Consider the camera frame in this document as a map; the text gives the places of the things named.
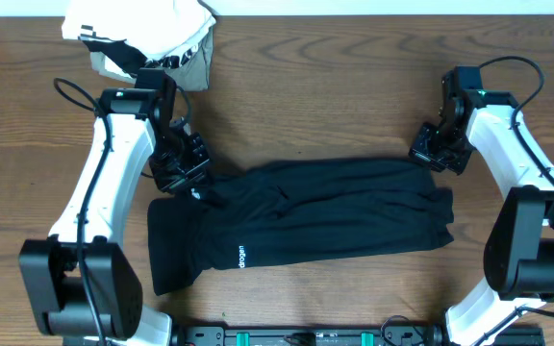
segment folded cloth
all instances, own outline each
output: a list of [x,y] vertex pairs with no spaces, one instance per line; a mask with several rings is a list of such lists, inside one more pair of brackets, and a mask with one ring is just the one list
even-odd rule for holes
[[401,160],[276,162],[149,206],[160,295],[209,268],[432,250],[453,240],[452,192]]
[[183,57],[214,24],[197,0],[72,0],[62,31],[67,39],[124,41],[159,61]]
[[[111,61],[102,52],[91,52],[91,68],[100,75],[116,79],[122,82],[134,84],[136,79],[125,73],[117,64]],[[198,51],[183,66],[165,69],[166,74],[172,77],[177,85],[185,91],[202,91],[209,88],[209,76],[211,72],[211,60],[213,57],[213,28],[200,41]]]

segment wire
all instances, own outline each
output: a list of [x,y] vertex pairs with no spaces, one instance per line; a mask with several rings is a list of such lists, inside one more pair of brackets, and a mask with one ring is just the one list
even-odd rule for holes
[[59,83],[63,83],[69,87],[72,87],[74,88],[76,91],[80,92],[81,94],[83,94],[83,96],[85,97],[89,97],[91,101],[94,101],[93,98],[88,95],[88,93],[84,90],[82,90],[79,86],[75,85],[73,82],[70,82],[68,81],[67,79],[64,79],[64,78],[55,78],[53,80],[53,86],[55,87],[55,90],[61,95],[63,96],[63,98],[71,103],[73,103],[74,105],[82,108],[82,109],[85,109],[87,111],[94,111],[93,108],[85,105],[85,104],[82,104],[76,100],[74,100],[73,98],[69,97],[68,94],[66,94],[60,87],[59,87]]
[[[63,92],[59,88],[59,83],[68,85],[69,87],[72,87],[76,91],[80,92],[91,102],[91,104],[93,105],[93,108],[90,108],[89,106],[86,106],[69,97],[65,92]],[[102,172],[102,168],[104,168],[104,164],[106,163],[106,157],[108,156],[113,146],[111,127],[108,123],[108,118],[107,118],[107,115],[104,113],[104,110],[102,110],[102,108],[97,103],[97,101],[95,101],[95,99],[93,99],[93,97],[91,97],[91,95],[89,95],[88,92],[84,91],[81,87],[63,78],[55,78],[53,80],[53,86],[55,87],[55,90],[66,100],[70,101],[71,103],[73,103],[78,107],[81,107],[85,110],[93,111],[94,113],[96,113],[96,115],[100,117],[104,122],[104,130],[106,131],[106,141],[104,142],[104,150],[102,151],[100,161],[97,163],[97,167],[95,168],[93,177],[91,177],[91,181],[88,184],[87,192],[85,193],[85,198],[83,198],[83,204],[77,216],[78,227],[76,229],[76,257],[78,259],[78,266],[81,271],[81,280],[83,282],[83,288],[85,290],[85,294],[87,295],[88,306],[89,306],[89,309],[91,310],[91,314],[93,315],[93,321],[95,322],[95,327],[97,329],[97,335],[99,337],[98,344],[106,345],[106,337],[104,336],[104,328],[102,326],[102,320],[100,318],[99,311],[97,310],[97,306],[95,305],[95,297],[93,296],[93,290],[91,289],[91,285],[89,284],[88,270],[87,270],[87,264],[85,263],[85,254],[84,254],[85,251],[84,251],[83,245],[85,240],[85,224],[87,223],[88,203],[91,199],[91,194],[95,189],[95,185],[97,184],[97,180],[100,176],[100,173]]]
[[534,162],[534,164],[537,166],[537,168],[540,170],[540,173],[546,178],[546,180],[548,180],[548,182],[550,182],[554,186],[554,178],[553,176],[550,175],[551,167],[545,167],[544,164],[540,161],[540,159],[538,159],[534,151],[531,150],[531,148],[523,138],[522,134],[520,133],[520,130],[518,129],[518,126],[520,125],[520,123],[516,122],[516,115],[518,114],[518,112],[522,110],[523,107],[525,107],[531,100],[533,100],[538,95],[538,93],[540,93],[540,91],[542,90],[542,87],[544,87],[545,79],[544,79],[544,73],[542,72],[541,68],[538,66],[537,63],[527,58],[523,58],[519,56],[499,57],[499,58],[490,60],[488,62],[484,62],[480,64],[480,66],[478,67],[483,68],[495,62],[503,62],[503,61],[509,61],[509,60],[525,62],[530,66],[532,66],[536,70],[536,72],[538,72],[538,78],[540,80],[538,88],[527,99],[525,99],[525,101],[523,101],[521,104],[516,106],[515,110],[512,112],[512,115],[510,116],[510,127],[515,131],[516,139],[518,139],[518,142],[520,143],[520,145],[523,147],[527,155],[529,155],[529,158],[531,159],[531,161]]
[[380,335],[382,336],[382,338],[384,339],[384,341],[386,341],[390,346],[396,346],[394,343],[392,343],[392,341],[390,341],[385,335],[384,335],[384,331],[385,331],[385,328],[387,327],[387,325],[390,323],[390,321],[394,318],[400,318],[400,319],[403,319],[405,321],[407,321],[410,326],[409,327],[412,327],[412,329],[414,329],[415,333],[418,334],[421,338],[422,338],[422,341],[418,342],[415,346],[417,345],[423,345],[424,342],[426,341],[426,337],[424,337],[424,334],[422,334],[422,332],[416,328],[416,326],[414,326],[414,324],[412,323],[412,321],[410,321],[409,318],[405,317],[405,316],[402,316],[402,315],[393,315],[391,317],[389,317],[389,319],[387,319],[386,321],[384,321],[384,323],[382,323],[382,327],[380,327]]

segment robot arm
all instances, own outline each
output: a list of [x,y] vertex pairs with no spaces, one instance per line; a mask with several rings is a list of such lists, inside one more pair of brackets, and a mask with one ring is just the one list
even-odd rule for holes
[[111,151],[86,210],[83,255],[87,276],[66,273],[78,264],[79,213],[107,147],[102,118],[95,121],[88,160],[62,216],[46,240],[26,240],[19,255],[23,281],[43,334],[98,334],[84,279],[105,337],[117,339],[118,345],[170,344],[172,321],[142,305],[140,281],[122,245],[127,215],[147,161],[163,192],[182,191],[208,178],[210,160],[202,138],[189,134],[185,118],[170,121],[175,91],[176,84],[162,70],[142,69],[135,88],[106,89],[97,101],[108,114]]
[[[517,103],[510,93],[484,90],[479,67],[458,66],[442,85],[442,122],[422,126],[410,156],[434,170],[460,174],[478,150],[505,200],[485,248],[485,278],[445,314],[451,342],[490,345],[528,308],[554,302],[554,239],[541,239],[542,225],[554,229],[554,185],[511,127]],[[554,166],[525,127],[522,112],[516,122],[554,178]]]
[[[108,121],[113,133],[113,149],[88,205],[84,242],[91,243],[101,236],[123,248],[125,223],[140,172],[153,154],[156,140],[151,122],[138,119],[134,114],[112,113],[108,115]],[[93,143],[85,168],[62,216],[48,234],[49,237],[56,236],[59,242],[76,242],[78,211],[104,150],[104,123],[96,119],[93,128]]]

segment white wall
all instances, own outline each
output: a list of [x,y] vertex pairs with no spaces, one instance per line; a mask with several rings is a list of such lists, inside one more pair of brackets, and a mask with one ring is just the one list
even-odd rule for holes
[[[69,1],[0,0],[0,15],[65,15]],[[204,3],[220,15],[554,14],[554,0],[204,0]]]

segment wood grain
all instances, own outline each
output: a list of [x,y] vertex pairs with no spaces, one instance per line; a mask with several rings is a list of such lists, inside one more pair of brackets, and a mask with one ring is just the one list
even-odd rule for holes
[[[40,335],[21,281],[24,239],[44,238],[72,193],[92,116],[52,88],[54,77],[94,95],[124,86],[91,71],[61,18],[0,18],[0,345],[56,345]],[[211,90],[191,95],[194,123],[220,161],[245,169],[279,159],[405,156],[422,121],[437,121],[441,75],[506,54],[547,76],[525,110],[554,161],[554,16],[227,17],[215,29]],[[536,76],[518,63],[489,67],[486,87],[522,100]],[[456,241],[433,252],[207,271],[185,290],[152,292],[146,209],[160,196],[142,180],[126,256],[145,303],[183,323],[231,326],[378,325],[399,313],[436,318],[482,277],[482,249],[501,197],[479,155],[466,172],[436,175],[455,193]],[[554,320],[526,316],[554,345]]]

